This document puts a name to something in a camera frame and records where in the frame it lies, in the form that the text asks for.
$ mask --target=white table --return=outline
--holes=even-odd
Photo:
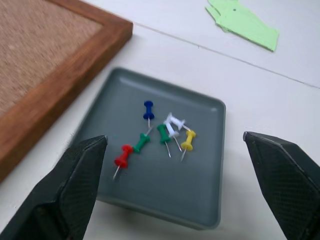
[[[225,33],[205,10],[207,0],[86,0],[135,23],[238,61],[320,87],[320,1],[239,0],[279,30],[275,53]]]
[[[0,231],[57,163],[114,67],[226,104],[221,222],[215,230],[196,231],[97,201],[84,239],[285,240],[261,194],[242,136],[253,131],[295,142],[319,165],[320,89],[141,26],[134,27],[131,41],[0,184]]]

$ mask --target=cork surface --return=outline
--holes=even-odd
[[[46,0],[0,0],[0,117],[102,26]]]

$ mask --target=gray tray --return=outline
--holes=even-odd
[[[143,119],[144,102],[153,101],[155,115],[149,134],[151,141],[128,159],[128,168],[118,173],[114,160],[122,145],[134,146],[140,133],[148,130]],[[194,130],[193,151],[183,162],[174,140],[160,144],[157,126],[168,113],[186,119]],[[211,229],[220,221],[222,160],[226,107],[220,100],[207,97],[125,69],[115,69],[93,103],[73,143],[107,135],[97,199],[148,215],[189,226]],[[186,131],[177,137],[186,140]]]

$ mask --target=wooden frame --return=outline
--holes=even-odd
[[[103,27],[0,118],[0,182],[132,36],[131,22],[87,3],[47,1]]]

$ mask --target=cork board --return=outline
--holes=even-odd
[[[1,0],[0,13],[2,181],[130,39],[132,23],[78,0]]]
[[[0,117],[102,25],[44,0],[0,1]]]

